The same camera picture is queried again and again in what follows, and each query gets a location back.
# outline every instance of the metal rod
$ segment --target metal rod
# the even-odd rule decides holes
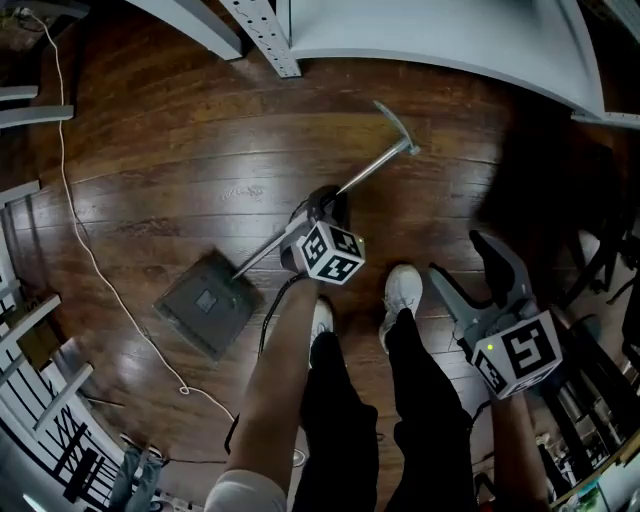
[[[358,183],[360,183],[365,178],[368,178],[370,174],[376,172],[382,165],[391,160],[398,153],[401,153],[405,149],[407,149],[410,145],[410,141],[406,138],[403,138],[396,142],[393,146],[387,149],[382,155],[380,155],[376,160],[371,162],[367,167],[365,167],[361,172],[359,172],[356,176],[351,178],[346,185],[344,185],[339,191],[338,194],[343,194],[344,192],[348,192],[353,187],[355,187]]]
[[[556,304],[551,304],[549,306],[549,309],[551,310],[553,315],[556,317],[558,322],[560,322],[565,329],[571,330],[573,323],[571,322],[567,314],[559,306],[557,306]]]
[[[124,404],[118,403],[118,402],[111,402],[109,400],[101,400],[100,398],[93,398],[87,395],[84,395],[82,393],[78,393],[80,396],[82,396],[82,398],[84,398],[87,402],[91,402],[91,403],[96,403],[96,404],[102,404],[102,405],[109,405],[111,407],[118,407],[119,409],[124,409],[126,406]]]
[[[280,231],[277,235],[267,242],[260,251],[254,254],[249,261],[247,261],[240,270],[238,270],[231,279],[238,279],[242,274],[244,274],[247,270],[253,267],[256,263],[258,263],[262,258],[264,258],[267,254],[273,251],[276,247],[280,245],[280,243],[285,239],[285,237],[293,230],[292,228],[297,228],[302,225],[307,220],[306,212],[298,215],[295,219],[293,219],[287,227]]]
[[[354,186],[360,183],[362,180],[367,178],[369,175],[377,171],[382,165],[391,160],[398,153],[401,153],[405,149],[407,149],[411,145],[411,141],[407,138],[402,138],[398,142],[396,142],[393,146],[387,149],[382,155],[376,158],[373,162],[371,162],[367,167],[365,167],[361,172],[359,172],[356,176],[351,178],[346,185],[344,185],[339,191],[338,194],[342,194],[351,190]],[[237,279],[241,275],[243,275],[247,270],[253,267],[256,263],[258,263],[262,258],[264,258],[267,254],[273,251],[276,247],[280,245],[280,243],[286,238],[286,236],[291,233],[294,229],[297,229],[299,226],[304,224],[307,220],[307,215],[305,212],[298,215],[295,219],[293,219],[287,226],[280,231],[277,235],[267,242],[267,244],[260,249],[256,254],[254,254],[249,261],[247,261],[240,270],[238,270],[232,279]]]

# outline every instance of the black pants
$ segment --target black pants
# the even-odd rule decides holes
[[[471,419],[447,376],[427,353],[409,309],[387,333],[396,409],[394,438],[405,464],[388,511],[476,509],[469,451]],[[377,410],[351,385],[333,333],[313,344],[302,424],[309,460],[294,512],[376,508]]]

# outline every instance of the fiducial marker cube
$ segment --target fiducial marker cube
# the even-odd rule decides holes
[[[298,240],[309,277],[344,284],[364,265],[364,240],[323,221]]]
[[[541,382],[561,361],[549,311],[478,341],[472,358],[499,399]]]

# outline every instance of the chair leg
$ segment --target chair leg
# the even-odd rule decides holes
[[[593,395],[586,382],[582,378],[582,373],[574,365],[568,361],[564,361],[566,371],[569,374],[568,384],[571,388],[571,394],[575,397],[576,401],[582,410],[586,410],[589,414],[589,418],[596,428],[603,444],[607,448],[610,454],[614,454],[619,448],[618,443],[612,438],[611,433],[604,421],[598,415],[596,409],[596,397]]]
[[[587,267],[587,262],[584,258],[584,251],[582,250],[582,244],[580,243],[580,236],[577,232],[572,233],[567,238],[567,247],[573,258],[573,262],[576,264],[576,268],[580,272],[584,272]]]
[[[580,324],[560,336],[566,358],[593,382],[625,437],[640,427],[640,398],[616,364]]]
[[[39,190],[40,182],[38,180],[29,181],[28,183],[23,183],[22,185],[18,185],[17,187],[3,190],[2,192],[0,192],[0,206],[4,206],[11,201],[22,199],[29,194],[35,194]]]
[[[6,350],[12,343],[18,341],[29,329],[47,316],[60,304],[60,297],[52,295],[33,311],[29,311],[25,316],[16,322],[15,325],[0,338],[0,350]]]
[[[21,87],[0,87],[0,101],[31,100],[37,95],[37,85],[24,85]]]
[[[92,373],[93,366],[85,363],[82,368],[75,373],[65,388],[55,396],[33,427],[33,432],[36,438],[42,436],[46,432],[49,423],[53,421],[53,418],[55,418],[62,408],[67,405],[67,402],[75,396],[76,391],[78,391],[80,386],[84,384]]]
[[[600,269],[607,262],[607,256],[610,250],[612,249],[606,247],[604,243],[600,245],[600,248],[593,255],[593,258],[591,258],[584,272],[580,274],[578,280],[563,297],[558,299],[557,304],[560,309],[566,310],[567,307],[578,298],[582,291],[591,284],[598,272],[600,272]]]
[[[12,110],[0,110],[0,130],[25,124],[68,121],[73,117],[74,107],[27,107]]]
[[[576,427],[571,422],[569,415],[566,413],[560,400],[553,390],[543,392],[542,398],[544,398],[547,407],[551,411],[553,418],[556,420],[560,433],[564,438],[564,442],[567,444],[569,454],[573,460],[573,471],[578,480],[584,480],[593,472],[593,466],[587,455],[587,450],[582,444],[582,440],[578,435]]]
[[[622,353],[629,359],[635,371],[640,373],[640,353],[638,353],[635,347],[626,339],[622,343]]]
[[[9,366],[7,366],[7,368],[5,368],[5,370],[2,372],[2,375],[0,375],[0,388],[7,382],[9,382],[9,379],[16,372],[16,370],[26,362],[27,358],[21,352],[20,355],[16,359],[14,359],[13,362]]]
[[[604,287],[603,291],[608,292],[611,288],[611,281],[613,281],[613,271],[616,268],[616,262],[618,260],[617,251],[611,251],[607,255],[607,261],[604,265]]]
[[[625,341],[629,340],[629,343],[633,342],[632,344],[640,346],[640,321],[635,316],[635,312],[640,311],[640,271],[636,271],[633,281],[631,297],[629,297],[627,312],[624,315],[622,324],[622,335],[625,337]]]

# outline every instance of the chair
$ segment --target chair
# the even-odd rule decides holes
[[[35,85],[22,87],[0,87],[0,102],[33,99],[38,95]],[[24,107],[0,110],[0,130],[26,124],[68,121],[74,115],[72,105]]]

